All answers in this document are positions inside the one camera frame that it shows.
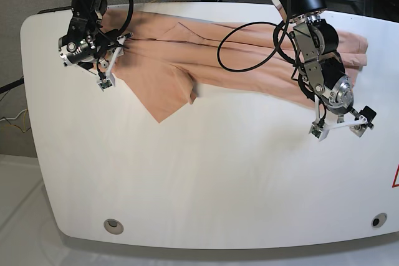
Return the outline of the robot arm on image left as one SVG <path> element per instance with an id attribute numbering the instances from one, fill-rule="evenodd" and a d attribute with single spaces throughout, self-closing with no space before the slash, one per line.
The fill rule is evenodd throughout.
<path id="1" fill-rule="evenodd" d="M 133 16 L 133 0 L 128 0 L 125 22 L 119 29 L 104 32 L 103 17 L 107 0 L 72 0 L 72 18 L 66 35 L 59 39 L 58 50 L 65 66 L 78 65 L 83 69 L 97 69 L 97 85 L 105 90 L 115 85 L 113 66 L 123 50 L 125 41 L 132 37 L 127 27 Z"/>

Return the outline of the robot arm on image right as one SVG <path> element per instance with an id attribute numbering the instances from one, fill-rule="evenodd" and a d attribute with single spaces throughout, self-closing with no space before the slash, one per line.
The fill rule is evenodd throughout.
<path id="1" fill-rule="evenodd" d="M 274 26 L 273 54 L 294 67 L 291 79 L 314 103 L 315 120 L 309 133 L 319 140 L 330 130 L 348 127 L 361 137 L 373 129 L 376 112 L 353 107 L 353 85 L 337 51 L 337 31 L 320 17 L 324 0 L 271 0 L 282 17 Z"/>

